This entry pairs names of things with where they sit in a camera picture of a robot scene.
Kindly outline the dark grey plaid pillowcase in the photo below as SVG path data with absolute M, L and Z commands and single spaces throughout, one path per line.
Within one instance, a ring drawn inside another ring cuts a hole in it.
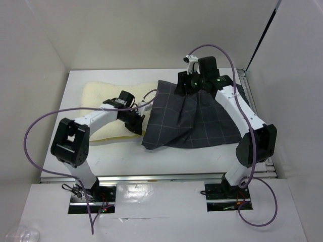
M 240 132 L 224 108 L 205 91 L 189 96 L 174 94 L 176 84 L 160 80 L 142 145 L 193 149 L 241 140 Z

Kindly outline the cream yellow pillow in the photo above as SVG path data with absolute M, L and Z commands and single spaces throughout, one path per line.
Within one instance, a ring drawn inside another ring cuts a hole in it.
M 118 97 L 122 90 L 130 92 L 134 95 L 136 102 L 139 102 L 145 94 L 156 89 L 157 85 L 157 81 L 135 85 L 113 85 L 103 82 L 89 82 L 84 86 L 81 96 L 81 106 L 98 108 L 105 100 Z M 132 133 L 125 128 L 122 121 L 117 120 L 96 131 L 90 137 L 90 141 L 107 141 L 137 137 L 137 134 Z

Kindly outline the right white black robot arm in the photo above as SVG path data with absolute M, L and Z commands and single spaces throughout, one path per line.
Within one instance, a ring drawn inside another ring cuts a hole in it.
M 277 128 L 266 124 L 254 113 L 240 95 L 235 81 L 228 75 L 220 75 L 215 57 L 187 55 L 183 60 L 187 70 L 178 73 L 175 94 L 188 96 L 203 90 L 215 95 L 215 101 L 224 108 L 240 132 L 236 160 L 222 176 L 220 185 L 224 197 L 233 197 L 253 176 L 256 165 L 272 157 Z

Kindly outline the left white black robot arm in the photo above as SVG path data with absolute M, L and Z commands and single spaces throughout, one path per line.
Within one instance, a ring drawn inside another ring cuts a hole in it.
M 89 139 L 99 129 L 109 123 L 120 120 L 132 133 L 142 134 L 147 103 L 139 102 L 132 106 L 134 96 L 121 91 L 117 98 L 107 99 L 98 110 L 77 119 L 64 118 L 60 121 L 50 152 L 62 162 L 72 176 L 80 179 L 78 186 L 84 186 L 81 194 L 88 201 L 99 197 L 102 188 L 87 162 Z

